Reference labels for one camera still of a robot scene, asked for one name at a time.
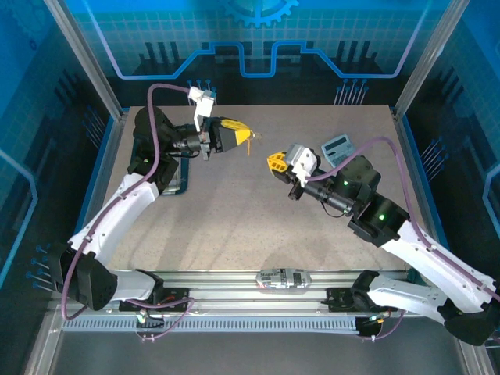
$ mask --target tabletop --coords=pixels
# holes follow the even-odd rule
[[[118,188],[132,153],[132,107],[116,155],[106,197]],[[194,107],[160,107],[173,124],[192,123]],[[400,270],[402,260],[357,238],[350,218],[333,219],[320,203],[304,195],[288,198],[291,186],[273,177],[266,158],[292,143],[313,148],[347,134],[355,147],[384,135],[400,148],[386,105],[249,105],[214,107],[213,116],[240,120],[262,135],[209,161],[190,160],[188,189],[160,196],[124,236],[112,262],[131,270],[259,270],[296,267],[308,270]],[[380,172],[378,192],[406,208],[395,158],[377,144],[365,157]],[[323,160],[322,168],[329,170]],[[417,220],[422,217],[410,188]]]

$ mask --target cable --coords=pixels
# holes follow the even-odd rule
[[[331,171],[326,172],[324,174],[320,174],[319,176],[307,177],[306,180],[307,181],[321,181],[321,180],[327,179],[328,177],[332,177],[339,170],[341,170],[348,163],[350,163],[356,156],[360,155],[362,152],[364,152],[368,148],[371,148],[374,144],[376,144],[378,142],[386,142],[391,147],[392,153],[394,154],[394,156],[396,158],[396,163],[398,164],[399,177],[401,180],[403,195],[405,196],[406,206],[408,207],[409,222],[412,224],[413,230],[415,231],[419,240],[422,241],[422,243],[426,246],[426,248],[428,248],[440,260],[447,263],[451,268],[459,271],[463,276],[467,277],[470,281],[475,283],[475,285],[477,287],[483,288],[484,291],[488,295],[490,295],[492,298],[494,298],[498,302],[500,302],[500,295],[496,294],[489,287],[485,287],[483,285],[483,283],[479,279],[477,279],[473,274],[471,274],[469,271],[465,270],[463,267],[461,267],[455,261],[453,261],[452,259],[447,257],[445,254],[440,252],[437,248],[433,247],[432,244],[429,242],[429,240],[427,240],[427,238],[423,235],[422,230],[419,227],[419,224],[416,222],[416,220],[414,220],[414,218],[416,217],[415,210],[413,209],[413,204],[412,204],[412,201],[409,197],[408,182],[406,181],[405,168],[403,166],[402,155],[399,152],[396,145],[394,144],[394,142],[392,140],[390,140],[389,138],[387,138],[387,137],[375,137],[373,139],[370,139],[367,143],[365,143],[360,148],[355,150],[350,156],[348,156],[346,159],[344,159],[338,166],[333,168]]]
[[[146,334],[140,335],[137,332],[137,335],[141,339],[143,339],[143,340],[149,340],[149,341],[154,341],[157,338],[162,338],[163,336],[165,336],[166,334],[168,334],[169,332],[171,332],[186,317],[186,315],[191,311],[191,309],[193,308],[193,305],[195,304],[195,300],[193,298],[185,298],[185,299],[181,299],[179,301],[163,303],[161,305],[152,305],[152,304],[149,304],[149,303],[144,303],[143,301],[138,301],[137,299],[127,299],[127,302],[133,303],[133,304],[135,304],[135,305],[137,305],[139,307],[143,307],[145,309],[164,309],[166,307],[172,307],[172,306],[175,306],[175,305],[180,305],[181,303],[190,302],[190,304],[186,308],[186,311],[184,311],[182,313],[182,315],[179,316],[179,319],[177,319],[170,327],[168,327],[161,334],[156,334],[156,335],[152,335],[150,337],[147,337]]]
[[[181,158],[181,159],[194,159],[194,158],[197,158],[199,157],[200,155],[200,151],[197,151],[197,152],[193,152],[192,154],[190,155],[184,155],[184,154],[169,154],[170,156],[172,156],[173,158]]]
[[[378,333],[377,336],[356,336],[357,338],[361,338],[362,340],[371,340],[371,341],[377,341],[377,340],[381,340],[383,338],[386,338],[387,336],[389,336],[390,334],[392,334],[395,330],[398,329],[399,327],[399,324],[401,324],[401,322],[403,321],[403,317],[405,316],[405,313],[406,311],[405,310],[401,310],[401,315],[399,316],[399,319],[398,321],[396,322],[396,324],[390,329],[388,330],[385,334],[381,334],[382,333],[382,328],[384,326],[382,326],[380,328],[380,332]]]
[[[149,172],[142,177],[138,182],[130,186],[127,190],[125,190],[121,195],[113,199],[103,210],[102,212],[95,218],[94,223],[91,225],[91,228],[88,230],[87,237],[82,241],[81,245],[78,247],[77,253],[73,257],[73,260],[71,261],[70,268],[68,269],[68,272],[66,274],[66,278],[64,279],[64,285],[62,286],[62,301],[61,301],[61,314],[64,320],[73,320],[77,316],[79,316],[86,308],[87,306],[83,306],[80,310],[75,312],[72,316],[68,316],[67,313],[67,299],[68,299],[68,294],[70,291],[70,282],[71,278],[73,277],[74,271],[77,267],[78,259],[81,257],[82,253],[85,250],[85,247],[87,244],[91,241],[92,236],[95,233],[95,230],[97,229],[98,225],[102,222],[102,220],[105,218],[105,216],[111,211],[111,209],[121,201],[122,199],[125,199],[136,187],[144,183],[153,175],[153,173],[156,171],[158,168],[159,164],[159,141],[158,141],[158,134],[156,133],[156,122],[155,122],[155,115],[153,112],[153,103],[152,103],[152,96],[153,96],[153,91],[157,88],[169,88],[171,90],[176,90],[176,91],[182,91],[187,94],[189,94],[189,89],[185,87],[180,87],[180,86],[175,86],[173,84],[153,84],[149,87],[148,89],[148,97],[147,97],[147,102],[148,102],[148,114],[149,114],[149,123],[151,125],[151,134],[152,134],[152,139],[153,139],[153,145],[155,146],[155,160],[153,162],[153,165]]]
[[[344,213],[342,213],[341,215],[339,216],[335,216],[335,215],[332,215],[331,213],[329,213],[327,211],[327,207],[325,207],[325,204],[323,202],[320,202],[321,203],[321,206],[323,207],[323,209],[325,210],[325,213],[329,216],[329,217],[333,217],[335,219],[338,219],[339,217],[343,217]]]

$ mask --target glass panel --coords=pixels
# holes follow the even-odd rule
[[[394,105],[448,0],[68,4],[122,105],[144,105],[147,80],[223,105]]]
[[[470,2],[407,113],[450,249],[493,278],[500,277],[498,14],[499,2]]]
[[[22,373],[50,297],[45,250],[75,230],[109,114],[45,4],[0,5],[0,363]]]

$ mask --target robotic arm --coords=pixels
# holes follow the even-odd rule
[[[498,280],[462,262],[413,223],[404,209],[378,194],[381,176],[364,156],[342,164],[335,176],[328,176],[319,169],[320,157],[297,144],[268,158],[271,173],[293,185],[290,199],[298,201],[306,193],[351,216],[348,227],[355,235],[403,259],[434,285],[365,270],[351,289],[358,308],[408,310],[444,324],[462,341],[482,345],[500,324]]]
[[[123,235],[173,179],[179,166],[175,158],[202,154],[208,160],[212,152],[226,152],[252,137],[252,131],[239,121],[210,117],[211,94],[196,87],[189,91],[189,98],[197,104],[194,124],[175,127],[159,108],[152,107],[155,135],[148,108],[136,115],[134,138],[138,147],[128,174],[95,218],[67,244],[52,246],[48,254],[54,289],[63,297],[69,274],[67,297],[93,310],[116,300],[143,300],[154,305],[164,300],[163,281],[156,275],[143,270],[111,271],[107,265]],[[155,159],[158,165],[150,173]]]

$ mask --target gear logo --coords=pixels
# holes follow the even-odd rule
[[[234,22],[243,21],[246,27],[253,23],[259,28],[263,23],[271,26],[273,21],[281,22],[283,15],[290,16],[290,9],[298,5],[298,0],[220,0],[220,3]]]

